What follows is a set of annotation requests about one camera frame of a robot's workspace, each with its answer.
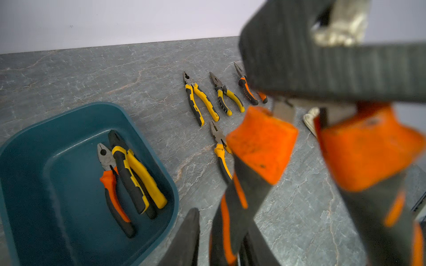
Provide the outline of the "yellow grey open-jaw pliers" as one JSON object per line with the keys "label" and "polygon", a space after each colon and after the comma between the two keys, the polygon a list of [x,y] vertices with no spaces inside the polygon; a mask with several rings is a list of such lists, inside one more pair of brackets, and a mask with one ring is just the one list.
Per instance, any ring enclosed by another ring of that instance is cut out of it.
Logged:
{"label": "yellow grey open-jaw pliers", "polygon": [[225,182],[229,184],[232,181],[233,176],[230,173],[229,168],[227,167],[225,155],[226,153],[229,153],[229,154],[233,154],[233,153],[228,147],[225,140],[225,135],[223,134],[220,127],[217,124],[215,124],[214,121],[210,121],[209,125],[210,125],[211,134],[216,141],[216,147],[214,148],[214,153],[217,157],[220,171],[222,173],[222,176]]}

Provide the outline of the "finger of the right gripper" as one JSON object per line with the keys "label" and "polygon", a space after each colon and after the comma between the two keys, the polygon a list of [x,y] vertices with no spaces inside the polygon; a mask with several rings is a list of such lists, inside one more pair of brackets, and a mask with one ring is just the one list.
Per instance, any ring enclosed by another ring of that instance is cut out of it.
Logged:
{"label": "finger of the right gripper", "polygon": [[317,45],[312,26],[331,6],[331,1],[267,1],[240,35],[248,83],[286,98],[425,102],[426,45]]}

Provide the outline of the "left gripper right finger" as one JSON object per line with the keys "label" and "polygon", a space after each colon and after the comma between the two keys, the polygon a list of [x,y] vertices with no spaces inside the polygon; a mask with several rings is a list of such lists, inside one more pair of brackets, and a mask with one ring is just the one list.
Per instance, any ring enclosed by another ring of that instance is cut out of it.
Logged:
{"label": "left gripper right finger", "polygon": [[241,266],[280,266],[254,221],[251,221],[239,251]]}

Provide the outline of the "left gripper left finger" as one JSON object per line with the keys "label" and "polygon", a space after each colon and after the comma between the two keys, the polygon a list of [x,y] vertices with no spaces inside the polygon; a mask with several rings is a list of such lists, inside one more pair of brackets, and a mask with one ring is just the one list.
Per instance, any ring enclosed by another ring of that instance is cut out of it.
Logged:
{"label": "left gripper left finger", "polygon": [[200,212],[191,208],[158,266],[197,266]]}

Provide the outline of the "orange black long-nose pliers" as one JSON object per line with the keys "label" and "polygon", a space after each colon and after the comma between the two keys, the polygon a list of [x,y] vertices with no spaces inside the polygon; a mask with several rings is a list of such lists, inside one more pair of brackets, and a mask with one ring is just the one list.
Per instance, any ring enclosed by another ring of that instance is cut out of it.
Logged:
{"label": "orange black long-nose pliers", "polygon": [[[403,124],[426,134],[425,104],[395,104]],[[318,142],[298,109],[298,139],[280,182],[268,194],[255,222],[282,266],[366,266],[367,257]],[[426,192],[426,152],[406,173],[406,205]]]}

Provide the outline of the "teal plastic storage box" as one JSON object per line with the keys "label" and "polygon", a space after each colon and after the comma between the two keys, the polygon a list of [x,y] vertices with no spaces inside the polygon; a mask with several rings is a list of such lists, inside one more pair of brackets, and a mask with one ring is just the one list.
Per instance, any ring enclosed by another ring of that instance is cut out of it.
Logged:
{"label": "teal plastic storage box", "polygon": [[[140,215],[122,184],[120,203],[136,228],[127,238],[100,179],[98,143],[115,130],[167,199],[157,218]],[[14,266],[137,266],[177,218],[173,179],[123,108],[92,103],[34,124],[1,147],[1,220]]]}

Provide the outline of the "orange black greener pliers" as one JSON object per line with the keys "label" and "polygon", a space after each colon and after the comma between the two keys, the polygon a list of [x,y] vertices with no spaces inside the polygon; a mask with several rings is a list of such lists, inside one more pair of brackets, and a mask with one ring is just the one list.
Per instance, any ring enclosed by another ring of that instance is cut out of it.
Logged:
{"label": "orange black greener pliers", "polygon": [[247,77],[245,75],[245,72],[240,68],[240,66],[236,62],[233,62],[233,64],[239,76],[238,84],[240,88],[243,90],[244,95],[246,96],[246,98],[249,100],[249,102],[252,105],[259,105],[259,101],[253,95],[247,83]]}

